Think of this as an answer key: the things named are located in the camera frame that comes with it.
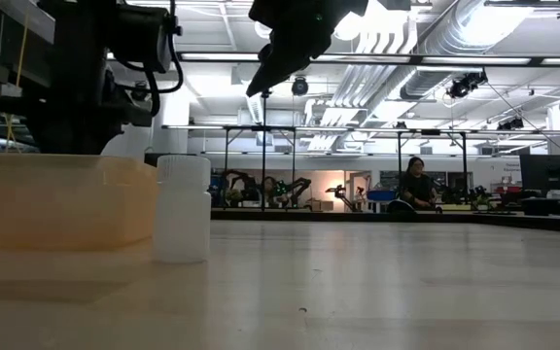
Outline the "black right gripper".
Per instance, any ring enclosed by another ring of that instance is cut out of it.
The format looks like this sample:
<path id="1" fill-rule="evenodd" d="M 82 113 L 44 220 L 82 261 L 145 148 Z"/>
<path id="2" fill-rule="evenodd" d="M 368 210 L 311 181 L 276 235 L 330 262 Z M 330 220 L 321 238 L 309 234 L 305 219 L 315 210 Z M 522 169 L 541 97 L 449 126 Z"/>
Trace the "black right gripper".
<path id="1" fill-rule="evenodd" d="M 367 6 L 368 0 L 254 0 L 249 19 L 271 32 L 246 95 L 273 88 L 308 66 L 328 49 L 337 25 L 349 14 L 363 16 Z"/>

